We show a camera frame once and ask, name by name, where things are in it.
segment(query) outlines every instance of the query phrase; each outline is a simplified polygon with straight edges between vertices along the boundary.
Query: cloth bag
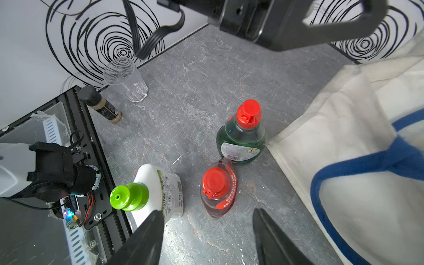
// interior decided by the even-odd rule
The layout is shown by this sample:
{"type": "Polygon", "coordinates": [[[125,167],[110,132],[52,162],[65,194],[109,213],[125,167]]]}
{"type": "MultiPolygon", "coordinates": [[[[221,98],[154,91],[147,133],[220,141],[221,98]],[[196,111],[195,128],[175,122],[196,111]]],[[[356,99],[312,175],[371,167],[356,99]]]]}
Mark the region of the cloth bag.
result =
{"type": "Polygon", "coordinates": [[[424,264],[424,57],[345,66],[268,149],[344,264],[424,264]]]}

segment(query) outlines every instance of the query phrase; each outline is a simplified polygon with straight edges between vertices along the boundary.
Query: blue trim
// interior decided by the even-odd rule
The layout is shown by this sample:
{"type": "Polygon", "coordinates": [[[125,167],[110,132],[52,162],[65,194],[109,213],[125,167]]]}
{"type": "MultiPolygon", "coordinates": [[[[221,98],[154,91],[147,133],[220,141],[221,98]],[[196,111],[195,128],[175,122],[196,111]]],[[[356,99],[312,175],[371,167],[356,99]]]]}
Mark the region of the blue trim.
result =
{"type": "Polygon", "coordinates": [[[396,129],[396,131],[400,131],[403,128],[421,120],[424,120],[424,109],[420,109],[416,112],[408,114],[405,117],[400,118],[399,120],[392,123],[392,125],[396,129]]]}
{"type": "Polygon", "coordinates": [[[311,200],[319,220],[345,257],[354,265],[370,265],[339,235],[321,205],[321,184],[330,178],[369,172],[391,171],[397,175],[424,181],[424,156],[414,146],[397,137],[386,151],[361,156],[324,167],[311,182],[311,200]]]}

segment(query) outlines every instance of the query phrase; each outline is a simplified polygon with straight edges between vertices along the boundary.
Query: green bottle cap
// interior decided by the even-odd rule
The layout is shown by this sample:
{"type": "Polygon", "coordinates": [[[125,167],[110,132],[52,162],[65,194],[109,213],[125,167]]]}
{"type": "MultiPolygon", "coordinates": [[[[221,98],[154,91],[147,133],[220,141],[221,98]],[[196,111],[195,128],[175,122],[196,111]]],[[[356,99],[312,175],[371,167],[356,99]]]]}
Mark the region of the green bottle cap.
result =
{"type": "Polygon", "coordinates": [[[143,183],[128,183],[114,188],[109,200],[112,207],[117,210],[126,212],[140,210],[149,200],[149,189],[143,183]]]}

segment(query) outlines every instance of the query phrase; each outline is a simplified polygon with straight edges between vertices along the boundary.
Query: clear plastic cup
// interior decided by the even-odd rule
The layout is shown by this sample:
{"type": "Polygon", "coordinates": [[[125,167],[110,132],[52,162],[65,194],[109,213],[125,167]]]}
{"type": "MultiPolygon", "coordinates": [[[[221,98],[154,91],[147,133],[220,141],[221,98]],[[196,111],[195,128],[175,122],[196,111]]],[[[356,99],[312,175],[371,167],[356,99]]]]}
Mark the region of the clear plastic cup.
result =
{"type": "Polygon", "coordinates": [[[147,86],[141,72],[129,58],[113,60],[103,73],[105,82],[131,102],[140,102],[147,96],[147,86]]]}

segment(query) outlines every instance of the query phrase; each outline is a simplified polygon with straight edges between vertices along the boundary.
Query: bottle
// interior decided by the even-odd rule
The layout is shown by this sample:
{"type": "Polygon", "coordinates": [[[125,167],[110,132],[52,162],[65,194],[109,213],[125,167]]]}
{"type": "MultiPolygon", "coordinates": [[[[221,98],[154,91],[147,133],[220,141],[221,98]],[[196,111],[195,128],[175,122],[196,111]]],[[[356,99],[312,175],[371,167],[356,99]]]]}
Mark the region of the bottle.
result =
{"type": "Polygon", "coordinates": [[[180,177],[152,164],[142,165],[133,183],[114,188],[109,200],[113,208],[131,212],[137,226],[154,210],[162,211],[165,223],[184,211],[180,177]]]}
{"type": "Polygon", "coordinates": [[[90,108],[102,114],[111,123],[117,123],[122,112],[117,110],[109,101],[100,95],[92,86],[85,86],[77,93],[79,100],[87,104],[90,108]]]}
{"type": "Polygon", "coordinates": [[[256,100],[246,100],[216,135],[216,145],[222,157],[235,164],[255,160],[265,148],[266,133],[261,121],[261,106],[256,100]]]}
{"type": "Polygon", "coordinates": [[[228,158],[213,164],[203,176],[201,198],[212,218],[219,218],[231,209],[236,191],[237,177],[228,158]]]}

